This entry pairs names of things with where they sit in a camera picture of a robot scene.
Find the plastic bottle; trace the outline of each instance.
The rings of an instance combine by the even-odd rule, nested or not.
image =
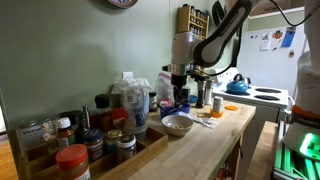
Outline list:
[[[94,98],[97,109],[92,112],[90,118],[97,121],[99,128],[103,132],[113,129],[113,122],[111,118],[111,108],[109,108],[109,96],[107,94],[99,94]]]
[[[59,142],[61,149],[75,144],[74,130],[71,127],[69,118],[61,118],[57,121],[57,135],[56,138]]]

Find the green light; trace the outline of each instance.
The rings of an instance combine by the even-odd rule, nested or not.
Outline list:
[[[308,133],[305,137],[304,140],[302,142],[302,145],[300,146],[300,152],[302,154],[307,155],[308,154],[308,146],[310,144],[310,142],[313,139],[313,134],[312,133]]]

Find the white bowl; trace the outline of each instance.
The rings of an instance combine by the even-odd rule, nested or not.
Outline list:
[[[190,118],[181,115],[166,116],[161,122],[166,131],[175,136],[184,136],[191,130],[193,125],[193,121]]]

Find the jar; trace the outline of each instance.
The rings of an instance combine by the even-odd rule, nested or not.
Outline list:
[[[44,132],[42,125],[38,121],[21,121],[16,129],[22,157],[31,149],[44,145],[46,142],[42,138]]]
[[[116,151],[117,139],[122,135],[121,130],[111,130],[106,133],[105,152],[112,153]]]
[[[131,158],[137,153],[136,138],[132,134],[124,134],[117,139],[118,163]]]
[[[72,144],[75,144],[76,138],[74,136],[74,130],[71,127],[69,118],[61,118],[57,121],[57,135],[56,138],[59,142],[60,149],[66,148]]]
[[[89,162],[103,156],[102,135],[101,129],[90,129],[83,134],[83,141],[88,149]]]
[[[157,108],[157,93],[149,92],[149,111],[156,111]]]
[[[90,179],[87,148],[83,144],[74,144],[60,150],[56,162],[61,179]]]
[[[211,116],[215,118],[219,118],[222,116],[222,104],[223,104],[223,97],[214,96],[213,97],[213,107],[211,110]]]
[[[111,118],[112,109],[109,107],[109,96],[107,94],[98,94],[95,96],[96,110],[91,113],[90,121],[97,125],[103,132],[113,129]]]

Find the floor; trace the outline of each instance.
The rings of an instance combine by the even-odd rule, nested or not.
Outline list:
[[[266,122],[250,164],[246,180],[270,180],[275,159],[277,124]],[[3,180],[18,179],[7,135],[0,136],[0,175]]]

